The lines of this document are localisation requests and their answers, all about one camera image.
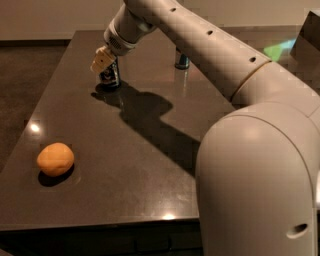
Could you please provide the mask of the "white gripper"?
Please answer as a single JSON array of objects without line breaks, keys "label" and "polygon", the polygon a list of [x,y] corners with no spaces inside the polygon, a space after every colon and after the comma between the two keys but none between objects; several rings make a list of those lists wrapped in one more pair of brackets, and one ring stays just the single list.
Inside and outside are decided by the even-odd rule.
[{"label": "white gripper", "polygon": [[90,69],[100,74],[112,65],[116,56],[124,56],[133,50],[138,42],[156,27],[134,15],[122,6],[104,32],[107,46],[96,50]]}]

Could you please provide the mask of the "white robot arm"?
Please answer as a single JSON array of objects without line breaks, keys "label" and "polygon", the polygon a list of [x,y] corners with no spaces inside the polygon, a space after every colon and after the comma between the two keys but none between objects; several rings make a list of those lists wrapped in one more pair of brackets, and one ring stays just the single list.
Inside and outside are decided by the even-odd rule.
[{"label": "white robot arm", "polygon": [[123,0],[92,70],[160,29],[236,111],[196,161],[205,256],[318,256],[320,97],[279,64],[177,0]]}]

